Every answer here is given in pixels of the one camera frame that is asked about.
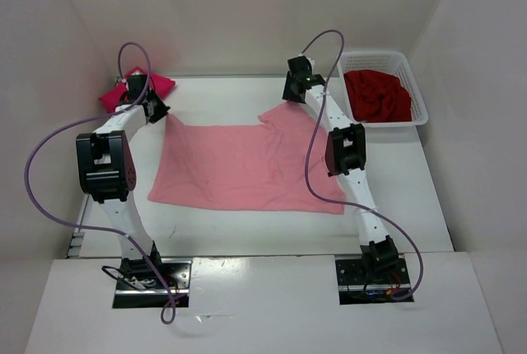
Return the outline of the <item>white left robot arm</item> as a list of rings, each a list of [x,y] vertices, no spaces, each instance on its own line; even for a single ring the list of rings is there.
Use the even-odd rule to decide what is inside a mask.
[[[138,177],[128,140],[142,126],[164,118],[170,108],[154,91],[136,106],[132,103],[127,91],[119,115],[96,131],[77,136],[77,167],[82,191],[100,204],[111,227],[123,232],[119,237],[121,282],[133,289],[145,289],[160,282],[148,264],[160,267],[161,256],[142,224],[133,197]]]

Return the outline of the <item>dark red t shirt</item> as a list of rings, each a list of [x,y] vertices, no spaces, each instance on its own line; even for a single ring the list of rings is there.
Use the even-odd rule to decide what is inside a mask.
[[[352,115],[359,122],[410,122],[412,98],[400,80],[373,70],[343,75]]]

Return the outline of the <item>light pink t shirt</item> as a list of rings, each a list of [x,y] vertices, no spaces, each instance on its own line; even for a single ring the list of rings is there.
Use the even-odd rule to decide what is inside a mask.
[[[346,195],[324,161],[327,133],[305,110],[283,103],[255,125],[193,126],[166,118],[148,199],[220,211],[342,215]]]

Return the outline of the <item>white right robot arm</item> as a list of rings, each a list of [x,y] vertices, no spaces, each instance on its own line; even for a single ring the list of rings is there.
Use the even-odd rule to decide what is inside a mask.
[[[328,176],[334,177],[346,194],[345,203],[359,209],[356,217],[361,262],[366,278],[375,281],[390,273],[399,252],[377,212],[366,177],[366,132],[353,123],[326,91],[319,74],[287,73],[282,98],[303,103],[317,114],[317,128],[326,133],[324,161]]]

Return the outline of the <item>magenta t shirt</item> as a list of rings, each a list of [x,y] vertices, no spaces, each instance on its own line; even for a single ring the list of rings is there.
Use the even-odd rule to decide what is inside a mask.
[[[139,66],[134,67],[125,74],[125,82],[119,80],[115,87],[99,97],[99,102],[106,113],[113,113],[116,107],[125,101],[133,102],[134,96],[139,96],[145,86],[147,71]],[[152,73],[149,80],[149,87],[156,92],[157,96],[164,100],[176,87],[176,82]]]

